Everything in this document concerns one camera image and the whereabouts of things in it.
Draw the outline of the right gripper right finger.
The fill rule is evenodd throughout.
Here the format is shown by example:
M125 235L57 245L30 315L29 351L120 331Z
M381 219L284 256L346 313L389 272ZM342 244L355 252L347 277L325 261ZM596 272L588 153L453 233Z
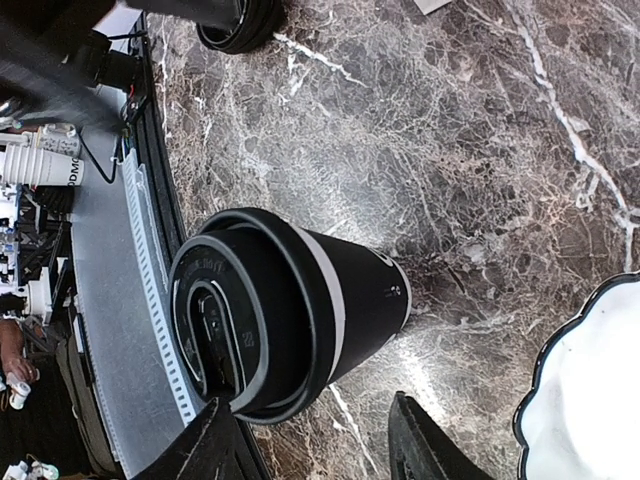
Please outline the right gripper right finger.
M402 391L395 393L389 411L388 445L392 479L492 479Z

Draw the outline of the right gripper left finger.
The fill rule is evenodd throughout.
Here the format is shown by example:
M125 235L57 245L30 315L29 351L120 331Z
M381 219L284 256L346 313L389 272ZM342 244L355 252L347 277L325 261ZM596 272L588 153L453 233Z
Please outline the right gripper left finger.
M144 479L269 479L249 429L227 401L211 400L145 470Z

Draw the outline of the stack of black cup lids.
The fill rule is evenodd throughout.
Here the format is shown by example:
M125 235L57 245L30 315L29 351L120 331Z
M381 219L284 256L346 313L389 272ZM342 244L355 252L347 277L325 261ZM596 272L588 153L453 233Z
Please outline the stack of black cup lids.
M229 31L196 25L201 43L208 49L228 55L245 54L270 41L285 19L280 0L239 1L240 18Z

